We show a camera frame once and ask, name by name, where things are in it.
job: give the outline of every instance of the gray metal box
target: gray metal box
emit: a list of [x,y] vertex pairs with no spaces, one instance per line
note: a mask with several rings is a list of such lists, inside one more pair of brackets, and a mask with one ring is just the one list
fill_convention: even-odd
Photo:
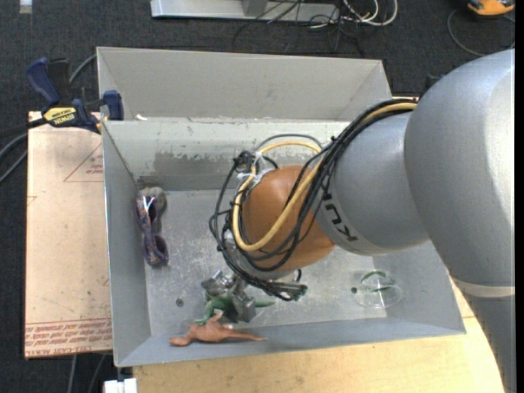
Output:
[[[464,332],[447,270],[427,243],[375,257],[336,248],[303,269],[309,291],[300,301],[278,301],[238,325],[267,341],[170,346],[169,337],[203,313],[200,282],[228,270],[207,223],[231,159],[276,133],[328,140],[366,107],[389,99],[389,86],[382,63],[372,60],[105,47],[97,55],[101,94],[119,91],[125,108],[125,120],[105,121],[102,131],[117,366]],[[276,153],[283,164],[308,155]],[[170,258],[158,269],[142,257],[133,216],[145,184],[167,191],[160,219]],[[357,303],[351,288],[372,269],[395,278],[400,302],[387,309]]]

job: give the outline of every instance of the yellow cable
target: yellow cable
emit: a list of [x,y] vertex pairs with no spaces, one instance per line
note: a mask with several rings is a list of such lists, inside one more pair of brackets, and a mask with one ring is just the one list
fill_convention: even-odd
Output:
[[[376,111],[372,112],[368,116],[366,116],[366,120],[373,118],[376,115],[383,114],[385,112],[390,111],[412,111],[417,106],[417,103],[414,102],[401,102],[397,103],[395,105],[388,105],[384,106],[380,109],[377,109]],[[265,153],[269,150],[273,150],[277,147],[282,146],[304,146],[311,148],[312,150],[315,150],[317,153],[320,152],[320,149],[313,145],[309,144],[308,142],[301,142],[301,141],[289,141],[289,142],[276,142],[272,144],[271,146],[267,146],[265,148],[262,148],[259,150],[261,153]],[[252,252],[257,251],[264,247],[267,243],[269,243],[275,234],[277,234],[278,230],[282,227],[284,221],[287,219],[289,214],[291,213],[291,210],[297,203],[300,195],[302,195],[302,192],[305,191],[305,189],[309,186],[311,181],[313,180],[314,176],[316,175],[318,168],[320,166],[320,162],[317,163],[317,165],[311,170],[311,172],[308,174],[308,176],[305,178],[304,182],[300,184],[300,186],[296,189],[295,194],[291,198],[291,200],[287,203],[286,207],[284,208],[283,212],[278,216],[277,220],[274,222],[271,229],[257,242],[253,244],[247,244],[242,240],[242,236],[240,234],[240,228],[238,227],[238,217],[240,214],[240,198],[242,196],[243,191],[248,187],[248,185],[251,183],[251,181],[254,178],[255,173],[255,166],[251,166],[251,172],[253,173],[238,189],[237,195],[235,196],[235,200],[233,202],[233,236],[235,239],[235,242],[237,243],[238,247],[240,247],[243,251],[246,252]]]
[[[259,152],[265,153],[269,150],[273,150],[277,147],[282,146],[303,146],[308,147],[311,150],[315,150],[317,153],[320,152],[320,148],[315,146],[314,144],[310,144],[308,142],[302,142],[302,141],[286,141],[286,142],[276,142],[270,146],[264,147],[262,149],[259,149]],[[233,235],[235,237],[235,242],[238,244],[238,246],[243,249],[244,251],[257,251],[261,247],[265,246],[268,242],[273,239],[274,235],[280,230],[282,227],[284,221],[286,220],[287,216],[291,213],[291,210],[295,206],[299,196],[302,194],[302,192],[309,186],[309,183],[315,176],[318,168],[320,166],[320,163],[318,163],[311,173],[307,176],[305,181],[297,188],[295,194],[291,198],[291,200],[288,202],[286,208],[284,208],[284,211],[278,216],[277,221],[273,224],[271,229],[265,234],[264,237],[262,237],[257,243],[254,243],[252,245],[246,244],[242,237],[240,237],[240,229],[238,227],[238,216],[240,214],[240,198],[242,197],[243,191],[251,184],[252,180],[255,178],[255,166],[251,166],[251,172],[253,173],[239,188],[237,195],[235,196],[235,200],[233,202]]]

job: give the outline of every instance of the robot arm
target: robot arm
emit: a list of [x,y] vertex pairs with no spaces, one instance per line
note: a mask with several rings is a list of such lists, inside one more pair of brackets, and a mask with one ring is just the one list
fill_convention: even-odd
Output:
[[377,255],[431,239],[516,391],[514,57],[513,49],[463,65],[418,104],[374,106],[304,168],[241,187],[220,239],[230,266],[282,293],[273,280],[333,244]]

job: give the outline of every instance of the cardboard box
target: cardboard box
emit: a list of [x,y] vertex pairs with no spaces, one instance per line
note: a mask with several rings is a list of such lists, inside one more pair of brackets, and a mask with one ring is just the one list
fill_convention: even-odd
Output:
[[26,358],[111,349],[105,222],[101,136],[31,129]]

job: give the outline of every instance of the gray carpet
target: gray carpet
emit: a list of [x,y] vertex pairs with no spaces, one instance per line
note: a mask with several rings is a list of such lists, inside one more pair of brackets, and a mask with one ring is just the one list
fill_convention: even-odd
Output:
[[[395,95],[420,95],[427,75],[444,75],[477,58],[448,34],[448,15],[457,7],[454,0],[399,0],[399,15],[391,25],[349,28],[347,32],[358,39],[339,37],[338,43],[337,32],[331,28],[313,33],[303,25],[251,22],[238,35],[234,48],[233,36],[244,22],[153,20],[150,1],[33,0],[33,14],[21,15],[20,0],[0,0],[0,130],[23,124],[27,111],[43,107],[43,99],[25,81],[26,66],[46,56],[67,57],[75,68],[96,46],[380,59]],[[514,23],[475,21],[462,11],[453,27],[458,38],[477,52],[504,49],[514,34]],[[92,65],[75,81],[77,96],[82,89],[87,99],[97,97],[97,72]],[[0,139],[0,147],[8,141]],[[20,144],[0,161],[0,176],[25,147]],[[0,185],[0,391],[65,392],[71,357],[26,361],[22,353],[26,174],[23,162]],[[79,356],[73,391],[87,390],[99,359],[100,355]],[[107,358],[98,381],[115,375]]]

